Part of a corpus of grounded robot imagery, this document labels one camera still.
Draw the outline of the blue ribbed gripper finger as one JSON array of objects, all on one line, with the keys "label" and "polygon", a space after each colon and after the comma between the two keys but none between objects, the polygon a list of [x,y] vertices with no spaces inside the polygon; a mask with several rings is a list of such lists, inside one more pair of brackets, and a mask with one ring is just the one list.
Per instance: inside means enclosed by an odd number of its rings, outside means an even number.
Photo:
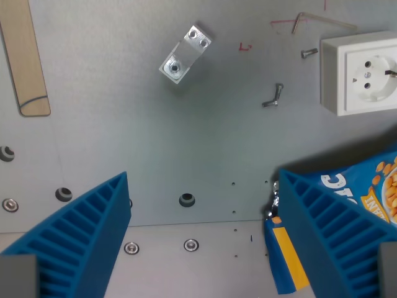
[{"label": "blue ribbed gripper finger", "polygon": [[380,297],[378,250],[396,229],[348,199],[285,169],[279,216],[316,297]]},{"label": "blue ribbed gripper finger", "polygon": [[51,214],[1,255],[37,258],[40,297],[104,297],[130,219],[122,172]]}]

